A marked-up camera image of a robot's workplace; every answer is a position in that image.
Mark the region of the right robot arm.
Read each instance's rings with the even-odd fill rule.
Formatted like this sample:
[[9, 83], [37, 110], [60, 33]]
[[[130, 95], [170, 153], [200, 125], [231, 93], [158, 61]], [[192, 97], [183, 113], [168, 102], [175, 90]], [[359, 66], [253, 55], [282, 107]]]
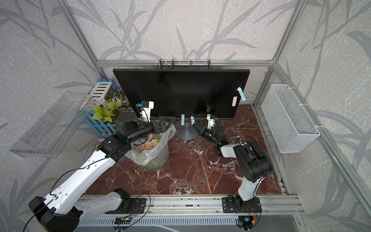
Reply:
[[193, 128], [202, 138], [214, 143], [215, 153], [219, 157], [237, 159], [243, 173], [237, 199], [243, 203], [254, 199], [260, 184], [273, 170], [270, 159], [259, 143], [255, 140], [239, 144], [229, 143], [224, 127], [220, 125], [209, 129], [201, 124], [193, 124]]

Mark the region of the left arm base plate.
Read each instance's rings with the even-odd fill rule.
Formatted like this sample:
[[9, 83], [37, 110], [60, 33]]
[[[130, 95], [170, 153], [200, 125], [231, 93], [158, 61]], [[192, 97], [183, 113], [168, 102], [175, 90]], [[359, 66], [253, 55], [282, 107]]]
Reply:
[[124, 200], [118, 209], [108, 211], [105, 214], [143, 214], [146, 206], [146, 198], [131, 198]]

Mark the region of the mesh trash bin with bag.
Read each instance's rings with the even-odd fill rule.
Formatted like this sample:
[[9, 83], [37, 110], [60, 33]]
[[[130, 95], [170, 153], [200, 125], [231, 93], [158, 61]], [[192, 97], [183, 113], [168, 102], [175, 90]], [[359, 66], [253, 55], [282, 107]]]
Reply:
[[158, 171], [169, 160], [168, 143], [175, 136], [175, 133], [175, 126], [172, 124], [166, 132], [150, 134], [144, 144], [127, 152], [125, 157], [142, 166], [147, 171]]

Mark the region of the blue sticky note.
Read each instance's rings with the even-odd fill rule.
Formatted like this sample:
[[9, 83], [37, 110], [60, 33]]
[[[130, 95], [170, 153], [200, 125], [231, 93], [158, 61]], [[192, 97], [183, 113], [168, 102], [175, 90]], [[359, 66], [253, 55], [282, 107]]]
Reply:
[[181, 115], [181, 126], [185, 125], [185, 114]]
[[194, 125], [195, 124], [195, 120], [194, 120], [194, 117], [193, 116], [190, 117], [190, 120], [191, 120], [191, 125]]

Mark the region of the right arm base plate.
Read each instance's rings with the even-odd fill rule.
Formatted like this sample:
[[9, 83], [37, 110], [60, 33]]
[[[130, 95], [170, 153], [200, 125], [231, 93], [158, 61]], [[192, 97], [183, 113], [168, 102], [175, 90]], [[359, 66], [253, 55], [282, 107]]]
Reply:
[[227, 196], [222, 198], [224, 213], [261, 213], [262, 208], [258, 197], [243, 201], [239, 196]]

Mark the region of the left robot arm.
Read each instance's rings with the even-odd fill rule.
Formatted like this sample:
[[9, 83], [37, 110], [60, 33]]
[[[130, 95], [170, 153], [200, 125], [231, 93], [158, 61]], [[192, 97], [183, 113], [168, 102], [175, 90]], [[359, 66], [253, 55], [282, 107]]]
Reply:
[[35, 197], [29, 203], [34, 217], [48, 232], [72, 232], [84, 221], [100, 214], [131, 208], [131, 196], [118, 188], [102, 197], [78, 203], [86, 190], [110, 167], [132, 150], [134, 142], [147, 139], [151, 134], [166, 132], [175, 117], [137, 118], [126, 111], [116, 119], [116, 133], [107, 137], [91, 157], [59, 187], [52, 187], [48, 195]]

